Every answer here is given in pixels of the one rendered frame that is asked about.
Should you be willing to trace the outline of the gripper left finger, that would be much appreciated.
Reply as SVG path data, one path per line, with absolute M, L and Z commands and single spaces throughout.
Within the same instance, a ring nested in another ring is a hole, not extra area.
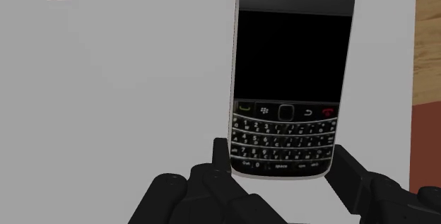
M 231 176 L 226 138 L 213 140 L 212 162 L 195 165 L 188 179 L 154 178 L 128 224 L 288 224 L 260 195 Z

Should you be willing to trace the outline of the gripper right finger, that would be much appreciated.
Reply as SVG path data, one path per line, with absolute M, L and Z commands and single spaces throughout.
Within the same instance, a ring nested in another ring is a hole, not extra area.
M 390 177 L 366 170 L 343 146 L 325 178 L 359 224 L 441 224 L 441 187 L 405 190 Z

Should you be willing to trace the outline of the black keypad phone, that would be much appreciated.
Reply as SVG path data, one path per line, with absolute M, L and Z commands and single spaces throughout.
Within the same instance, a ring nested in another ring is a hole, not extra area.
M 233 172 L 309 179 L 333 160 L 355 0 L 236 0 Z

